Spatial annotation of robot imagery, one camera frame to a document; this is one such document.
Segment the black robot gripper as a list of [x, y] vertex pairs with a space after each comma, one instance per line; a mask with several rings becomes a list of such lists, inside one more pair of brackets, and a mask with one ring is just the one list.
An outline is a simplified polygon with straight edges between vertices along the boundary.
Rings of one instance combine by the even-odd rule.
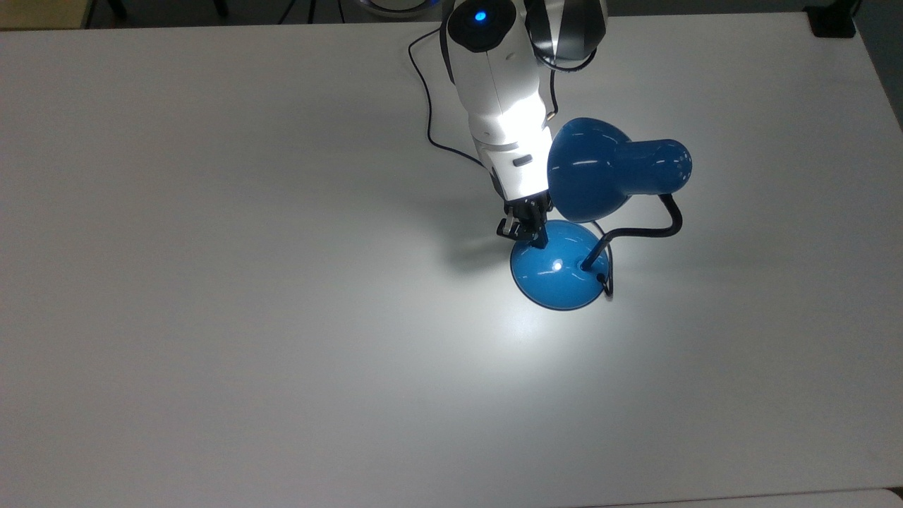
[[509, 240], [523, 240], [523, 227], [529, 227], [529, 245], [544, 250], [548, 245], [547, 215], [554, 208], [549, 192], [532, 194], [505, 202], [506, 216], [500, 219], [496, 234]]

